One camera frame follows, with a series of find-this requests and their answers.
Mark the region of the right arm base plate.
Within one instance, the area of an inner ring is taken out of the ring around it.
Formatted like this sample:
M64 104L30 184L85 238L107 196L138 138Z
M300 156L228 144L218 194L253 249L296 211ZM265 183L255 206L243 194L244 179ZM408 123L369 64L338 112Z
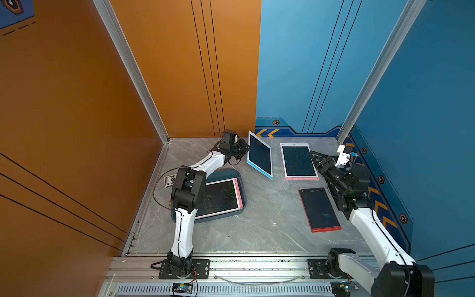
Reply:
M311 279L347 279L342 272L331 272L326 259L308 259L309 275Z

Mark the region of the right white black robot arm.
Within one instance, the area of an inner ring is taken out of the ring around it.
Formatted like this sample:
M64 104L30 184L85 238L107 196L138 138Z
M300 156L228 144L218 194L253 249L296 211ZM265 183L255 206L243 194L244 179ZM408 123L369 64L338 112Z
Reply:
M368 169L361 164L345 168L331 156L314 151L310 155L338 210L360 232L379 265L368 265L351 249L332 248L327 259L329 274L354 278L373 297L434 296L434 273L417 264L377 218L366 194L371 182Z

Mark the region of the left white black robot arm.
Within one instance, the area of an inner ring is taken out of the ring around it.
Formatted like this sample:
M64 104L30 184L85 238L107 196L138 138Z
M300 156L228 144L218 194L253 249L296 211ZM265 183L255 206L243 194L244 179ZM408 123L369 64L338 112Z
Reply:
M204 159L190 167L178 168L171 192L176 228L165 262L165 268L171 273L184 278L192 272L192 235L199 205L206 197L206 179L231 158L240 159L248 151L246 141L236 131L227 129Z

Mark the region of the red writing tablet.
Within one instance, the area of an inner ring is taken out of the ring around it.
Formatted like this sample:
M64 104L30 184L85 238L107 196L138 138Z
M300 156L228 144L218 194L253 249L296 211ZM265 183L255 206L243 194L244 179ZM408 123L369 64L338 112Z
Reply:
M324 188L300 189L298 193L312 233L341 230Z

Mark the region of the pink writing tablet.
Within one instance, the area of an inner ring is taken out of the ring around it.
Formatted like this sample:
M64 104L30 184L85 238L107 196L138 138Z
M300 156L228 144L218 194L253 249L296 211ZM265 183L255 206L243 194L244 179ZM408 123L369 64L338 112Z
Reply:
M237 178L207 183L205 198L200 203L196 219L207 219L244 209L244 199Z
M319 180L308 143L281 143L280 150L286 180Z

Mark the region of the light blue writing tablet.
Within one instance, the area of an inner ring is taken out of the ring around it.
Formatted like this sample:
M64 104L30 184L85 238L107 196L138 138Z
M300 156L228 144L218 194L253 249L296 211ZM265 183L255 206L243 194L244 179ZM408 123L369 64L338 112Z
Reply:
M268 179L273 179L272 148L259 136L249 131L249 151L246 163Z

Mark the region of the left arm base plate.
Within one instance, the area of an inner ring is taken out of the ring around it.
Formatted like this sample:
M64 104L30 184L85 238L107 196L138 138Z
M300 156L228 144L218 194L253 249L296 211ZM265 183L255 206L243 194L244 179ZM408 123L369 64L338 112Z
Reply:
M165 260L161 264L159 279L192 279L205 280L209 278L210 260L209 259L188 259L174 263L171 260Z

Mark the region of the teal storage box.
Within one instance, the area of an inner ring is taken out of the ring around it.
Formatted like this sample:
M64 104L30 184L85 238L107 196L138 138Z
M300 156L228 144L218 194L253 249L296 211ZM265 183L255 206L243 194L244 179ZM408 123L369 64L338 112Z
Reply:
M196 223L237 215L246 207L241 174L235 169L226 168L212 173L207 178L205 194L195 217Z

